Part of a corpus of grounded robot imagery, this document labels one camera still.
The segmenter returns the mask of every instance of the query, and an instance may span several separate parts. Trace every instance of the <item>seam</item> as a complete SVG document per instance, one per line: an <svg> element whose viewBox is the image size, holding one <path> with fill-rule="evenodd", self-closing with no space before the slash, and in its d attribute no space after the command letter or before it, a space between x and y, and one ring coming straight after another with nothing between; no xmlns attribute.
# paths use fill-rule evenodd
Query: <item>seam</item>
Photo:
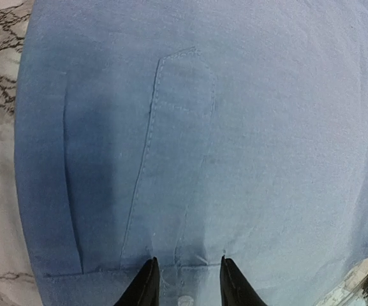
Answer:
<svg viewBox="0 0 368 306"><path fill-rule="evenodd" d="M63 125L63 165L64 165L64 181L66 184L66 195L68 197L68 206L69 206L69 213L70 213L70 221L71 221L71 226L73 229L73 237L75 239L75 244L76 244L76 250L77 250L77 254L78 254L78 258L79 258L79 265L80 265L80 270L83 271L83 259L82 259L82 247L80 245L80 239L77 235L77 227L76 227L76 222L75 222L75 218L74 218L74 212L73 212L73 207L72 207L72 203L73 201L71 200L71 195L70 195L70 180L69 180L69 171L68 171L68 166L67 166L67 162L66 162L66 142L67 142L67 134L66 134L66 126L65 126L65 116L66 116L66 101L68 99L68 74L64 73L64 77L65 77L65 88L64 88L64 97L63 97L63 116L62 116L62 125Z"/></svg>
<svg viewBox="0 0 368 306"><path fill-rule="evenodd" d="M135 184L134 192L133 192L133 199L132 199L130 211L129 211L129 214L128 214L127 228L126 228L126 232L124 234L124 240L123 240L123 244L122 244L122 248L121 248L119 268L121 268L121 266L122 266L122 259L123 259L123 256L124 256L126 245L128 243L128 240L129 240L129 234L130 234L130 229L131 229L131 219L132 219L132 216L135 212L135 205L136 205L136 203L139 199L139 195L140 195L141 178L142 178L142 175L145 173L145 167L147 166L146 162L147 162L150 150L151 150L151 140L152 140L152 132L154 131L154 122L155 122L155 119L156 119L159 85L160 85L161 79L162 79L162 72L163 72L164 64L165 64L165 58L159 61L158 68L156 70L157 72L156 72L156 81L155 81L155 84L154 84L154 94L152 95L152 103L151 103L151 107L150 107L149 127L147 129L147 141L146 141L146 144L145 144L144 154L143 154L143 158L142 158L142 162L141 162L141 166L140 166L140 171L139 171L138 176L137 176L137 180L136 180L136 184Z"/></svg>

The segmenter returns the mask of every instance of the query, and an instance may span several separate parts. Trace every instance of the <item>stitching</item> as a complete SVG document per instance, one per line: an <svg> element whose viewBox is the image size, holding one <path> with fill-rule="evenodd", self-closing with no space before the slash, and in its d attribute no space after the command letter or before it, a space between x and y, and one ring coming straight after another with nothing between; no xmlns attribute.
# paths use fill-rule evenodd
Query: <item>stitching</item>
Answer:
<svg viewBox="0 0 368 306"><path fill-rule="evenodd" d="M127 229L126 229L126 233L124 234L124 241L123 241L123 245L122 245L122 248L121 248L120 268L121 268L121 264L122 264L122 258L123 258L123 255L124 255L124 251L125 251L126 245L128 243L128 240L129 240L129 234L130 234L130 230L131 230L131 219L132 219L132 216L135 212L135 204L137 203L137 201L139 199L141 178L142 178L142 175L145 173L145 167L147 166L146 161L147 161L148 155L150 153L150 149L151 149L152 132L154 131L154 122L155 122L155 119L156 119L159 85L160 85L161 79L162 79L162 72L163 72L164 64L165 64L165 58L161 60L161 62L159 64L159 68L158 68L159 72L157 73L157 76L156 76L157 80L156 80L156 84L155 84L155 91L154 91L152 105L151 105L151 112L150 112L150 117L151 118L150 118L149 131L148 131L148 136L147 136L148 139L147 139L147 143L145 144L144 157L143 157L143 160L142 160L142 169L140 170L140 172L138 174L136 186L134 188L133 201L131 203L131 207L130 207L130 211L129 211L129 215L128 215Z"/></svg>
<svg viewBox="0 0 368 306"><path fill-rule="evenodd" d="M166 107L170 107L170 108L172 108L174 110L180 110L180 111L183 111L183 112L186 112L186 113L191 113L191 114L197 115L199 117L209 117L209 115L210 115L210 112L207 115L205 115L205 114L202 114L200 112L196 112L194 110L188 110L187 108L184 108L182 106L173 105L173 104L168 103L168 102L165 102L165 101L158 101L158 104L159 105L166 106Z"/></svg>
<svg viewBox="0 0 368 306"><path fill-rule="evenodd" d="M188 110L187 108L184 108L182 106L173 105L173 104L167 103L165 101L159 101L159 86L160 86L160 83L161 83L161 79L163 77L162 72L163 72L163 68L164 68L166 60L167 59L179 59L179 58L185 57L187 55L196 55L196 56L198 56L199 60L202 61L203 65L208 70L208 73L209 73L210 77L212 78L211 101L210 101L211 102L211 108L210 108L207 115L200 114L199 112L195 112L193 110ZM162 59L160 59L158 68L156 70L156 82L154 84L154 94L153 94L151 108L150 108L150 121L149 121L149 128L148 128L148 132L147 132L147 141L146 141L145 148L144 148L144 154L143 154L144 156L143 156L143 159L142 159L141 169L138 173L138 177L137 177L137 180L136 180L136 186L134 188L133 199L132 199L132 203L131 203L131 207L130 207L130 211L129 211L129 215L128 215L127 228L126 228L126 232L124 234L123 245L122 245L122 248L121 248L120 264L119 264L120 269L121 269L121 266L122 266L122 259L123 259L123 256L124 256L124 253L125 253L125 250L126 250L126 246L128 244L129 237L130 237L131 223L132 223L132 218L133 218L134 213L135 213L136 203L138 202L139 195L140 195L140 186L141 186L141 183L142 183L142 176L145 173L145 168L147 166L147 160L148 160L149 152L151 151L152 134L153 134L153 131L154 131L154 122L155 122L155 119L156 119L156 111L158 109L158 106L161 104L161 105L164 105L164 106L169 106L169 107L171 107L175 110L180 110L180 111L187 112L187 113L193 113L197 116L205 117L205 118L210 119L212 117L212 114L213 114L214 108L215 108L215 94L216 94L215 93L215 88L216 88L215 84L216 84L216 78L214 77L214 74L212 73L209 65L203 60L200 51L196 47L192 47L192 48L189 48L187 50L183 50L183 51L178 52L176 54L168 55L168 56L163 57ZM184 232L185 232L185 228L186 228L186 221L187 221L186 220L186 217L187 217L186 215L187 215L187 213L188 213L188 207L186 207L186 209L185 209ZM184 232L181 233L181 239L184 238L184 235L185 235ZM175 250L174 250L174 264L175 265L177 264L177 261L180 261L180 257L181 257L181 256L178 255L178 252L179 252L179 247L176 246Z"/></svg>

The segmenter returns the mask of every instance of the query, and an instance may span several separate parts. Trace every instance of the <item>marble surface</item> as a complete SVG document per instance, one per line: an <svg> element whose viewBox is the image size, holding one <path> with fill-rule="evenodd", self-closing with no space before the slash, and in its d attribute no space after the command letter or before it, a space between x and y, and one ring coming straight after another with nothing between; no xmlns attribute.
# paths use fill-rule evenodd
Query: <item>marble surface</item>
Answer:
<svg viewBox="0 0 368 306"><path fill-rule="evenodd" d="M20 224L13 171L15 84L33 0L0 0L0 306L40 306ZM318 306L365 305L368 259Z"/></svg>

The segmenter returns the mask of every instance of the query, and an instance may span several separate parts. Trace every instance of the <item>light blue fabric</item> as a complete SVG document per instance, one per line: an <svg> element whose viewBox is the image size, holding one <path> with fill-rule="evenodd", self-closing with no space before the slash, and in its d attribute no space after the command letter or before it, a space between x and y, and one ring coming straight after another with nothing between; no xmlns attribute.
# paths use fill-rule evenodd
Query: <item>light blue fabric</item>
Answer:
<svg viewBox="0 0 368 306"><path fill-rule="evenodd" d="M313 305L368 256L368 2L40 0L15 171L45 306Z"/></svg>

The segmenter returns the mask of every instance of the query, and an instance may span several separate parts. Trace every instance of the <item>button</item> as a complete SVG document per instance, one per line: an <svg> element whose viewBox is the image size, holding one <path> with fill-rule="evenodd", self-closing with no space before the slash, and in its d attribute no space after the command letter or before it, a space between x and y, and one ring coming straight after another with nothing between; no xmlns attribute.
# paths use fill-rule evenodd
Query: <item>button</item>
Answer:
<svg viewBox="0 0 368 306"><path fill-rule="evenodd" d="M183 295L178 298L178 306L193 306L194 299L189 295Z"/></svg>

